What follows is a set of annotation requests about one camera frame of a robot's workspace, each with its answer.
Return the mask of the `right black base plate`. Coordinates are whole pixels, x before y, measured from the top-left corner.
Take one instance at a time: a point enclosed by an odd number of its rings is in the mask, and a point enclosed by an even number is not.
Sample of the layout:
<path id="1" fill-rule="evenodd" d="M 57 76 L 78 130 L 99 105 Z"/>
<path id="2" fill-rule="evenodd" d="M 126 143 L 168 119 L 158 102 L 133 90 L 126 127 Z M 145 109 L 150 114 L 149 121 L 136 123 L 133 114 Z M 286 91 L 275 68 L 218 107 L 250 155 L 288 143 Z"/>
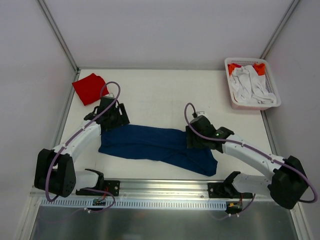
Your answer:
<path id="1" fill-rule="evenodd" d="M 233 186 L 225 187 L 223 182 L 209 182 L 207 192 L 210 199 L 251 199 L 253 197 L 252 193 L 240 193 Z"/>

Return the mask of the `folded red t shirt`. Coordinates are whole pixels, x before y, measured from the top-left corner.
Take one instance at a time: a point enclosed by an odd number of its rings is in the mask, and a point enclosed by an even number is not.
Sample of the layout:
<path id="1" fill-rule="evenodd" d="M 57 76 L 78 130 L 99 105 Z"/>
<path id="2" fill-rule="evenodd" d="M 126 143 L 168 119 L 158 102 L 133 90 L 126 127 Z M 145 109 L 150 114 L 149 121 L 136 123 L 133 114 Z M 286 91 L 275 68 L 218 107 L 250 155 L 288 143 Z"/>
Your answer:
<path id="1" fill-rule="evenodd" d="M 102 96 L 109 94 L 105 80 L 94 73 L 75 81 L 72 86 L 84 106 L 98 101 Z"/>

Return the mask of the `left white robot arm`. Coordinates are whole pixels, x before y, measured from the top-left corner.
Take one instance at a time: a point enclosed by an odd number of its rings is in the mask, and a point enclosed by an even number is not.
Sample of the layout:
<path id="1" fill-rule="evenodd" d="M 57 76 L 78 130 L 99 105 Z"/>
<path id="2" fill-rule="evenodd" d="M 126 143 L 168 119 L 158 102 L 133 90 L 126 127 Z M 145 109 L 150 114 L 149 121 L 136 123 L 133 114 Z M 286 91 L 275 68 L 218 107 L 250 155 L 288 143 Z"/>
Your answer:
<path id="1" fill-rule="evenodd" d="M 78 195 L 102 194 L 106 189 L 104 174 L 90 168 L 76 171 L 74 163 L 91 141 L 129 122 L 123 103 L 112 96 L 101 97 L 99 105 L 84 117 L 66 142 L 39 152 L 34 187 L 64 198 L 73 191 Z"/>

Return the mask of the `aluminium mounting rail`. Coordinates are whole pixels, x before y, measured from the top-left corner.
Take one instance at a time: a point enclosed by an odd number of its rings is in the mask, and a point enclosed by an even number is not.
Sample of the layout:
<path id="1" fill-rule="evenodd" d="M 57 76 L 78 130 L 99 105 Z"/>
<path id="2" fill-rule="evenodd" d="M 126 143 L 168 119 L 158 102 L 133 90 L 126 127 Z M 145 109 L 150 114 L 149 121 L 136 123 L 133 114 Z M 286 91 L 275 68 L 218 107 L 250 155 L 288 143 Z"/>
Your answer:
<path id="1" fill-rule="evenodd" d="M 209 199 L 208 183 L 222 182 L 225 188 L 231 187 L 232 184 L 219 180 L 151 180 L 151 179 L 109 179 L 102 178 L 95 185 L 89 184 L 85 186 L 84 181 L 73 183 L 68 181 L 62 188 L 62 198 L 80 197 L 99 197 L 99 196 L 81 196 L 76 195 L 76 190 L 85 189 L 88 191 L 100 192 L 92 189 L 92 187 L 100 186 L 104 180 L 120 181 L 119 195 L 115 196 L 120 199 L 149 199 L 149 200 L 188 200 L 188 199 Z M 258 184 L 257 190 L 237 190 L 240 193 L 256 193 L 258 195 L 267 195 L 268 183 L 265 179 Z"/>

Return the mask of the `orange t shirt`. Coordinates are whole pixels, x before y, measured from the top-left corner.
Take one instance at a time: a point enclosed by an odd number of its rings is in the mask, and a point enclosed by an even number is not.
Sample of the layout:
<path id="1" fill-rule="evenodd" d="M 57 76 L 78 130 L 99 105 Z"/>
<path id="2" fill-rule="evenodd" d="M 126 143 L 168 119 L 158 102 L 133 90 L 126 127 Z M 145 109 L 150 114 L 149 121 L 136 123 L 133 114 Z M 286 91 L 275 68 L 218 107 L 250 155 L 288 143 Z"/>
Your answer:
<path id="1" fill-rule="evenodd" d="M 228 73 L 231 75 L 235 68 L 241 68 L 242 66 L 236 63 L 231 63 L 227 65 Z M 253 65 L 254 70 L 257 72 L 259 76 L 263 76 L 266 74 L 266 65 L 264 63 Z"/>

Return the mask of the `white plastic basket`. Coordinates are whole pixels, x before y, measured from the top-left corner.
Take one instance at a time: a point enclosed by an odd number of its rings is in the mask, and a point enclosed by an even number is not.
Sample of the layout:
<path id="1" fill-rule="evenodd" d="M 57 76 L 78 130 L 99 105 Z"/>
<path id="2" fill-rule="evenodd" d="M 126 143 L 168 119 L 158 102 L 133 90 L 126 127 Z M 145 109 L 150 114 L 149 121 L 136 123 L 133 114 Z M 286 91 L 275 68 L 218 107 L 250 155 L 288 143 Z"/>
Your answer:
<path id="1" fill-rule="evenodd" d="M 265 64 L 265 78 L 266 78 L 266 89 L 268 92 L 273 93 L 276 96 L 275 104 L 250 104 L 250 103 L 238 103 L 233 98 L 233 93 L 230 84 L 230 75 L 228 71 L 228 64 L 238 64 L 241 66 L 254 65 L 254 64 Z M 272 76 L 271 68 L 266 60 L 259 58 L 247 58 L 247 57 L 228 57 L 224 60 L 225 71 L 227 75 L 227 83 L 229 88 L 229 95 L 231 100 L 231 107 L 236 110 L 257 110 L 264 111 L 269 108 L 278 107 L 281 104 L 279 92 L 276 87 L 275 80 Z"/>

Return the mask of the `white t shirt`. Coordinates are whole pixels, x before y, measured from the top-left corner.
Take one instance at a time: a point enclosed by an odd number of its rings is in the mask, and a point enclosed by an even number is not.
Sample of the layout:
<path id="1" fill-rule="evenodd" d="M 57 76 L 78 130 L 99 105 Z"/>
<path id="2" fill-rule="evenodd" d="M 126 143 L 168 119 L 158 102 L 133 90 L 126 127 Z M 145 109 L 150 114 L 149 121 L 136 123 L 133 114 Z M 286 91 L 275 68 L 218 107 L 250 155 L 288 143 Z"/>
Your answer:
<path id="1" fill-rule="evenodd" d="M 259 76 L 253 65 L 235 68 L 229 76 L 234 100 L 239 104 L 276 104 L 274 93 L 267 90 L 266 75 Z"/>

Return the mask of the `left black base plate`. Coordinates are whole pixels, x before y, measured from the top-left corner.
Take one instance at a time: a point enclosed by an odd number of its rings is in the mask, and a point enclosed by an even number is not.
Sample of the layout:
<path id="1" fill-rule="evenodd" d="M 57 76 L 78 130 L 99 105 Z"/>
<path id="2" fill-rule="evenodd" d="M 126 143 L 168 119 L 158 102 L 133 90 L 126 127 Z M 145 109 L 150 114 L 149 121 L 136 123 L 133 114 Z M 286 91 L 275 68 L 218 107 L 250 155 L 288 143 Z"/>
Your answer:
<path id="1" fill-rule="evenodd" d="M 92 187 L 94 190 L 98 190 L 99 192 L 92 191 L 92 190 L 86 190 L 84 188 L 80 190 L 76 190 L 75 194 L 77 196 L 103 196 L 104 192 L 109 192 L 115 197 L 119 196 L 121 182 L 119 180 L 104 180 L 103 183 L 100 186 Z"/>

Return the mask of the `blue t shirt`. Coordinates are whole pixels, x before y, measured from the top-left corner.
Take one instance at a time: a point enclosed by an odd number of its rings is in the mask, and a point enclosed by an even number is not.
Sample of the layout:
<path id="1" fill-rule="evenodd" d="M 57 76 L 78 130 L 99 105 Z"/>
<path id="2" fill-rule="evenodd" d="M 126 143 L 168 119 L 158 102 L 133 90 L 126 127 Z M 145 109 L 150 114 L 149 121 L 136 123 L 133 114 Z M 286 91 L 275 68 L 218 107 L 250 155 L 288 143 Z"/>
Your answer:
<path id="1" fill-rule="evenodd" d="M 102 133 L 100 139 L 101 154 L 163 162 L 207 177 L 217 173 L 212 151 L 188 148 L 185 131 L 127 124 Z"/>

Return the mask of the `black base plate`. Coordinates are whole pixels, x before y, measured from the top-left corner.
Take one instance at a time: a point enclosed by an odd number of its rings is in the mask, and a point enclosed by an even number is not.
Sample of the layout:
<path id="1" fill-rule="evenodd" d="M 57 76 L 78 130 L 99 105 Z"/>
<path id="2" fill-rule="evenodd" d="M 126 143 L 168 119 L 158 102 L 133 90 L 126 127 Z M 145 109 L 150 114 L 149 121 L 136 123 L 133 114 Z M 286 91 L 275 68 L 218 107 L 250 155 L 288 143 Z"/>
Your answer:
<path id="1" fill-rule="evenodd" d="M 103 183 L 100 186 L 92 187 L 94 190 L 98 190 L 99 192 L 92 191 L 92 190 L 86 190 L 84 188 L 80 190 L 76 190 L 75 194 L 77 196 L 103 196 L 104 192 L 109 192 L 115 197 L 119 196 L 121 182 L 119 180 L 104 180 Z"/>
<path id="2" fill-rule="evenodd" d="M 253 197 L 252 193 L 240 193 L 233 186 L 225 187 L 223 182 L 209 182 L 207 192 L 210 199 L 251 199 Z"/>

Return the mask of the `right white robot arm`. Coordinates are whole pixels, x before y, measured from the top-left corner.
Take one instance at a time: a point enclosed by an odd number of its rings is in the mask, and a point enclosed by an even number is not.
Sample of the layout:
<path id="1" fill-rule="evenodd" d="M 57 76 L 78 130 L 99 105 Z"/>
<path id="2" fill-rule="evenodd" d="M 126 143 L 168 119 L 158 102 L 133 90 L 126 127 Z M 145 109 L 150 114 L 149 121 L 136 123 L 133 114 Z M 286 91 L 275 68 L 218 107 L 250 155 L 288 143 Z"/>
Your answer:
<path id="1" fill-rule="evenodd" d="M 302 164 L 294 156 L 284 158 L 266 153 L 228 128 L 215 128 L 204 115 L 197 115 L 185 130 L 188 148 L 209 148 L 232 156 L 260 172 L 260 175 L 249 175 L 233 171 L 223 181 L 221 194 L 230 198 L 240 193 L 263 195 L 291 210 L 309 187 Z"/>

